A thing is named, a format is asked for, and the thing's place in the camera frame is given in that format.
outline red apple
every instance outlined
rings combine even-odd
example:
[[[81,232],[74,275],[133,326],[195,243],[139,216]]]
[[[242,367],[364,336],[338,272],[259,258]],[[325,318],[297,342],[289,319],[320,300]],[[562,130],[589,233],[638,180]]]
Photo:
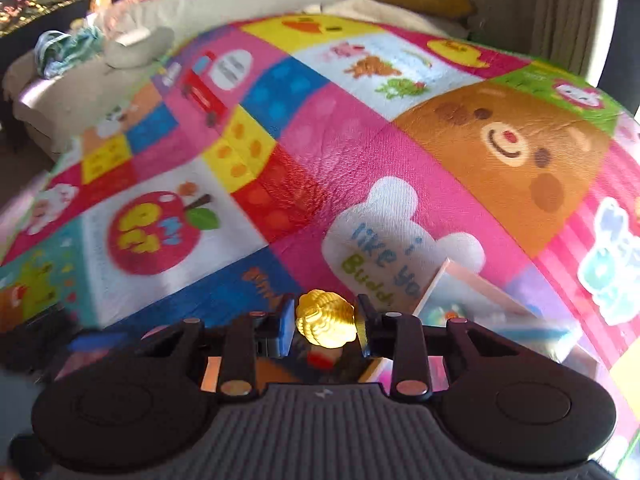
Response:
[[[185,207],[180,196],[155,191],[139,196],[121,208],[111,221],[107,246],[117,266],[131,274],[158,274],[171,269],[200,239],[202,229],[218,227],[205,195]]]

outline play mat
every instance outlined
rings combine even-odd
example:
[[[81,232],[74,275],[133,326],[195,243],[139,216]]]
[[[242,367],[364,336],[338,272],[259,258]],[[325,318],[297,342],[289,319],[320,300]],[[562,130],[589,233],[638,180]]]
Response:
[[[74,140],[0,278],[23,319],[60,302],[141,335],[313,288],[411,312],[452,258],[580,321],[629,441],[639,134],[538,60],[332,16],[235,23]]]

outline teal cloth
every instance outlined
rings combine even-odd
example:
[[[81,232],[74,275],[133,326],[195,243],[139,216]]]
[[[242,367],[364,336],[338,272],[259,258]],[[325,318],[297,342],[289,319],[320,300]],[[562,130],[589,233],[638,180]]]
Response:
[[[104,35],[97,27],[84,27],[75,34],[48,30],[34,49],[38,74],[53,79],[102,51]]]

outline brown bear face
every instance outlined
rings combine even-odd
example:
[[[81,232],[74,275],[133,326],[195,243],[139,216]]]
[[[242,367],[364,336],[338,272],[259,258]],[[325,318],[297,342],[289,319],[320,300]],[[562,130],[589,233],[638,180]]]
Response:
[[[394,123],[450,171],[529,256],[576,209],[610,142],[571,112],[490,82],[433,98]]]

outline green leaf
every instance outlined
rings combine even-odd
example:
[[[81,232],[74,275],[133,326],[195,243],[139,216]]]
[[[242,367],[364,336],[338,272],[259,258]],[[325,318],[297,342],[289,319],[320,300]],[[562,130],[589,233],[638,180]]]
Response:
[[[201,231],[208,231],[209,229],[217,229],[220,227],[218,216],[206,207],[189,209],[184,215],[187,217],[187,222]]]

